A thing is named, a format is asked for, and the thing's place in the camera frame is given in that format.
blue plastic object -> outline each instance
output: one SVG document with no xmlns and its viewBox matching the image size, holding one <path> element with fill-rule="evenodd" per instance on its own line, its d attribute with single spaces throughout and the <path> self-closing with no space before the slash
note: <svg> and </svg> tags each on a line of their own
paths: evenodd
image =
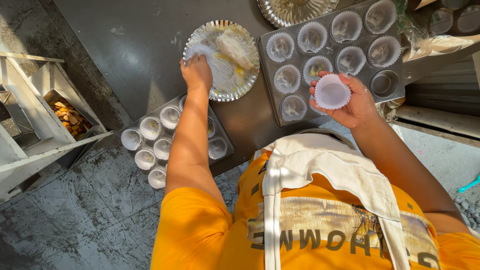
<svg viewBox="0 0 480 270">
<path fill-rule="evenodd" d="M 471 183 L 469 183 L 468 185 L 464 186 L 464 187 L 461 187 L 458 189 L 458 192 L 460 193 L 464 193 L 467 189 L 473 187 L 474 185 L 480 183 L 480 175 L 477 177 L 477 179 Z"/>
</svg>

orange t-shirt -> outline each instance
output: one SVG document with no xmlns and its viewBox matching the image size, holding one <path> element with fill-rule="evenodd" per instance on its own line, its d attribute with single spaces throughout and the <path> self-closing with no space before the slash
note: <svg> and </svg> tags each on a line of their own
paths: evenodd
<svg viewBox="0 0 480 270">
<path fill-rule="evenodd" d="M 233 215 L 195 188 L 163 199 L 151 269 L 264 269 L 262 179 L 269 153 L 240 177 Z M 392 186 L 412 270 L 480 269 L 480 241 L 466 233 L 437 237 L 415 201 Z M 282 190 L 280 260 L 287 269 L 393 269 L 377 217 L 320 174 Z"/>
</svg>

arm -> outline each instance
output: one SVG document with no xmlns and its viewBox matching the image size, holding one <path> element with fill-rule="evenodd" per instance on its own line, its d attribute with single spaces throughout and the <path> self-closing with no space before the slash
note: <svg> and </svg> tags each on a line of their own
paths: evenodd
<svg viewBox="0 0 480 270">
<path fill-rule="evenodd" d="M 165 195 L 181 187 L 194 187 L 224 203 L 208 167 L 208 94 L 212 71 L 205 55 L 192 56 L 180 70 L 187 83 L 187 99 L 175 131 L 168 160 Z"/>
<path fill-rule="evenodd" d="M 328 72 L 320 72 L 319 76 L 326 74 Z M 391 184 L 417 202 L 438 235 L 450 232 L 470 234 L 460 212 L 442 185 L 380 117 L 367 87 L 354 76 L 340 74 L 339 77 L 352 91 L 351 100 L 346 106 L 337 110 L 325 110 L 314 100 L 310 100 L 310 103 L 351 130 L 362 154 L 373 161 Z M 315 92 L 314 87 L 310 88 L 310 92 Z"/>
</svg>

metal muffin pan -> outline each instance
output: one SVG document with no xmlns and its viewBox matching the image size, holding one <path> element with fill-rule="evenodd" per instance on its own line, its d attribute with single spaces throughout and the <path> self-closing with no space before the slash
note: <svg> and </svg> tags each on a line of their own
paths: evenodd
<svg viewBox="0 0 480 270">
<path fill-rule="evenodd" d="M 305 120 L 309 120 L 309 119 L 313 119 L 321 116 L 318 113 L 314 112 L 308 106 L 308 98 L 310 95 L 309 93 L 310 84 L 306 83 L 303 78 L 303 67 L 305 63 L 308 61 L 308 59 L 310 59 L 315 55 L 321 55 L 328 58 L 333 65 L 333 69 L 334 69 L 333 71 L 335 73 L 339 73 L 336 66 L 336 57 L 337 57 L 337 54 L 343 48 L 348 46 L 360 47 L 363 53 L 365 54 L 365 56 L 367 56 L 367 62 L 364 64 L 364 66 L 362 67 L 360 72 L 356 75 L 356 77 L 359 78 L 363 82 L 363 84 L 365 84 L 370 89 L 371 93 L 373 94 L 373 99 L 375 100 L 375 103 L 390 101 L 390 100 L 394 100 L 396 98 L 401 98 L 405 96 L 405 86 L 403 84 L 403 76 L 402 76 L 403 74 L 402 73 L 402 64 L 403 64 L 402 56 L 400 55 L 400 57 L 397 59 L 397 61 L 394 64 L 386 68 L 374 67 L 368 59 L 368 54 L 367 54 L 368 48 L 370 44 L 377 38 L 383 37 L 383 36 L 393 36 L 398 40 L 398 42 L 400 42 L 400 35 L 397 34 L 397 28 L 398 28 L 397 22 L 395 22 L 385 33 L 379 34 L 379 35 L 374 35 L 366 29 L 365 13 L 368 10 L 368 8 L 377 1 L 378 0 L 366 1 L 354 6 L 350 6 L 335 12 L 322 15 L 320 17 L 305 21 L 303 23 L 291 25 L 291 26 L 278 29 L 273 32 L 257 37 L 256 41 L 257 41 L 258 51 L 260 53 L 260 62 L 261 62 L 262 70 L 265 75 L 265 81 L 267 83 L 268 90 L 270 92 L 270 98 L 275 111 L 275 118 L 279 126 L 286 126 L 289 124 L 294 124 L 297 122 L 301 122 L 301 121 L 305 121 Z M 335 16 L 337 16 L 339 13 L 343 11 L 354 11 L 358 13 L 358 15 L 360 15 L 360 17 L 362 18 L 363 27 L 361 29 L 360 36 L 356 40 L 345 41 L 344 43 L 339 44 L 335 42 L 332 38 L 331 24 L 332 24 L 333 18 L 335 18 Z M 324 47 L 317 53 L 304 53 L 303 51 L 300 50 L 297 44 L 297 34 L 299 33 L 300 29 L 309 22 L 319 22 L 328 31 L 327 41 Z M 281 32 L 285 32 L 289 34 L 295 40 L 295 49 L 294 49 L 293 55 L 289 59 L 287 59 L 282 63 L 276 63 L 270 60 L 270 58 L 268 57 L 266 52 L 266 45 L 271 36 Z M 295 67 L 297 67 L 298 70 L 300 70 L 300 73 L 301 73 L 300 87 L 294 93 L 282 94 L 275 88 L 273 79 L 275 76 L 275 72 L 280 67 L 287 64 L 292 64 Z M 380 86 L 385 86 L 386 84 L 390 84 L 387 90 L 381 89 L 375 92 L 375 90 L 378 89 Z M 287 122 L 282 118 L 282 115 L 281 115 L 281 103 L 286 96 L 292 95 L 292 94 L 301 96 L 304 99 L 305 103 L 307 104 L 308 108 L 307 108 L 307 113 L 305 114 L 305 117 L 303 119 L 298 121 Z"/>
<path fill-rule="evenodd" d="M 142 122 L 143 119 L 145 119 L 146 117 L 149 117 L 149 116 L 153 116 L 153 117 L 157 117 L 157 118 L 160 118 L 160 112 L 162 111 L 162 109 L 164 109 L 165 107 L 175 107 L 177 109 L 180 109 L 179 107 L 179 104 L 180 104 L 180 99 L 185 96 L 187 93 L 183 93 L 182 95 L 174 98 L 173 100 L 165 103 L 163 106 L 160 106 L 158 107 L 158 109 L 154 110 L 153 112 L 145 115 L 144 117 L 138 119 L 137 121 L 135 121 L 134 123 L 132 123 L 131 125 L 129 125 L 128 127 L 125 127 L 121 130 L 119 130 L 117 132 L 117 135 L 119 137 L 121 137 L 121 134 L 124 130 L 126 129 L 131 129 L 131 128 L 135 128 L 135 129 L 138 129 L 140 130 L 140 123 Z M 222 160 L 224 159 L 225 157 L 233 154 L 233 152 L 235 152 L 235 149 L 233 148 L 233 145 L 232 145 L 232 142 L 230 142 L 230 139 L 228 138 L 227 136 L 227 133 L 225 132 L 225 130 L 223 129 L 222 125 L 220 124 L 220 121 L 218 120 L 218 118 L 216 117 L 215 113 L 213 112 L 212 108 L 210 107 L 210 105 L 208 105 L 208 118 L 210 118 L 214 123 L 215 123 L 215 134 L 213 135 L 213 137 L 211 138 L 208 138 L 208 140 L 212 140 L 212 139 L 215 139 L 215 138 L 221 138 L 223 139 L 226 143 L 227 143 L 227 153 L 225 154 L 224 157 L 220 158 L 220 159 L 217 159 L 217 160 L 214 160 L 214 159 L 211 159 L 210 157 L 208 158 L 208 165 L 212 165 L 213 163 L 219 161 L 219 160 Z M 167 129 L 166 127 L 164 127 L 162 125 L 162 133 L 160 134 L 160 136 L 155 139 L 155 140 L 147 140 L 145 137 L 143 137 L 143 143 L 140 147 L 138 147 L 138 149 L 136 149 L 135 151 L 131 151 L 131 150 L 128 150 L 128 152 L 130 153 L 130 155 L 132 156 L 133 159 L 135 159 L 135 154 L 142 150 L 142 149 L 153 149 L 153 146 L 155 144 L 156 141 L 158 141 L 159 139 L 161 138 L 167 138 L 167 139 L 170 139 L 171 141 L 173 141 L 173 134 L 175 133 L 176 131 L 176 128 L 175 129 Z M 157 162 L 156 162 L 156 165 L 154 165 L 151 169 L 149 170 L 142 170 L 145 174 L 145 176 L 148 178 L 148 174 L 157 166 L 161 166 L 161 167 L 165 167 L 168 163 L 168 160 L 161 160 L 161 159 L 157 159 Z"/>
</svg>

white cloth towel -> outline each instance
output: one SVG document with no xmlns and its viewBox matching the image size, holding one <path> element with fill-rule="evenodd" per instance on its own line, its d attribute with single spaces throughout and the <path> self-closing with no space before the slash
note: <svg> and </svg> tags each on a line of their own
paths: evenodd
<svg viewBox="0 0 480 270">
<path fill-rule="evenodd" d="M 280 191 L 301 188 L 312 174 L 325 176 L 333 188 L 346 190 L 379 218 L 396 270 L 409 269 L 400 211 L 388 179 L 359 152 L 321 134 L 298 134 L 278 139 L 258 150 L 272 151 L 262 182 L 264 196 L 265 269 L 280 270 Z"/>
</svg>

